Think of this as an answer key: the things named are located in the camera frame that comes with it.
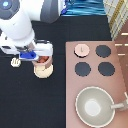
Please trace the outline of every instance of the black circle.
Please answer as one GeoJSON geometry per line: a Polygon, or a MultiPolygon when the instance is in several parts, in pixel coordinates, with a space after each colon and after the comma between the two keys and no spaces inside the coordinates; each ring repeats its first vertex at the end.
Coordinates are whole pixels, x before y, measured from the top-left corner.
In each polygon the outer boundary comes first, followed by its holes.
{"type": "Polygon", "coordinates": [[[98,70],[103,76],[112,76],[115,72],[114,66],[109,62],[100,63],[98,70]]]}
{"type": "Polygon", "coordinates": [[[108,57],[111,55],[111,49],[106,45],[99,45],[96,48],[96,54],[100,57],[108,57]]]}
{"type": "Polygon", "coordinates": [[[87,76],[91,71],[91,68],[86,62],[79,62],[75,66],[75,72],[79,76],[87,76]]]}

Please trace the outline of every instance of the brown cup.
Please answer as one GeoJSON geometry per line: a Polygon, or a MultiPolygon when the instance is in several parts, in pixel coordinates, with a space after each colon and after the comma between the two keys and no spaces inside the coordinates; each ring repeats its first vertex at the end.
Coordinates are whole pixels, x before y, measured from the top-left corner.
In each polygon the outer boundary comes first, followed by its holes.
{"type": "Polygon", "coordinates": [[[45,69],[49,68],[51,66],[52,62],[53,62],[52,56],[49,56],[48,60],[46,62],[44,62],[44,63],[38,63],[36,61],[32,61],[33,65],[35,67],[37,67],[37,66],[45,66],[45,69]]]}

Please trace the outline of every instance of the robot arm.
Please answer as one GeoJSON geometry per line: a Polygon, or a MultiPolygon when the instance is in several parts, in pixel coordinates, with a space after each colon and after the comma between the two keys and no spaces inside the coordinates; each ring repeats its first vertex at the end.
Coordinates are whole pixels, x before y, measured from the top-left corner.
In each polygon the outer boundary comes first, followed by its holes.
{"type": "Polygon", "coordinates": [[[31,21],[52,23],[65,8],[65,0],[0,0],[0,48],[22,60],[52,56],[50,42],[35,42],[31,21]]]}

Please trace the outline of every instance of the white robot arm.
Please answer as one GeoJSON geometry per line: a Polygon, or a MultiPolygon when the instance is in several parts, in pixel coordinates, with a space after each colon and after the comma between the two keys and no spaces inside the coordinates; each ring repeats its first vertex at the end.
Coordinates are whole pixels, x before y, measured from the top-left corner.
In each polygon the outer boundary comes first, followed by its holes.
{"type": "Polygon", "coordinates": [[[66,10],[65,0],[0,0],[0,48],[6,54],[19,54],[21,60],[52,56],[49,41],[36,41],[31,21],[53,23],[66,10]]]}

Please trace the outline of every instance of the table surface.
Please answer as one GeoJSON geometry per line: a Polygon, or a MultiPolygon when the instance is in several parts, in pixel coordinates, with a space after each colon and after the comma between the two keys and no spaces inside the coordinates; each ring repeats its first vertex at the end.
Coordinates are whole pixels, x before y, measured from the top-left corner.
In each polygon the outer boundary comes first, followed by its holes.
{"type": "MultiPolygon", "coordinates": [[[[114,100],[120,103],[125,100],[126,91],[119,58],[114,41],[76,41],[66,42],[66,128],[90,128],[78,117],[75,110],[75,100],[78,93],[89,86],[97,86],[106,90],[114,100]],[[74,54],[77,44],[86,44],[90,48],[90,53],[85,58],[79,58],[74,54]],[[111,55],[106,58],[99,57],[95,50],[99,45],[107,45],[111,48],[111,55]],[[78,62],[87,62],[91,67],[88,76],[80,77],[75,73],[75,65],[78,62]],[[110,62],[115,67],[112,76],[103,76],[98,71],[101,62],[110,62]]],[[[116,111],[112,122],[105,128],[128,128],[128,110],[116,111]]]]}

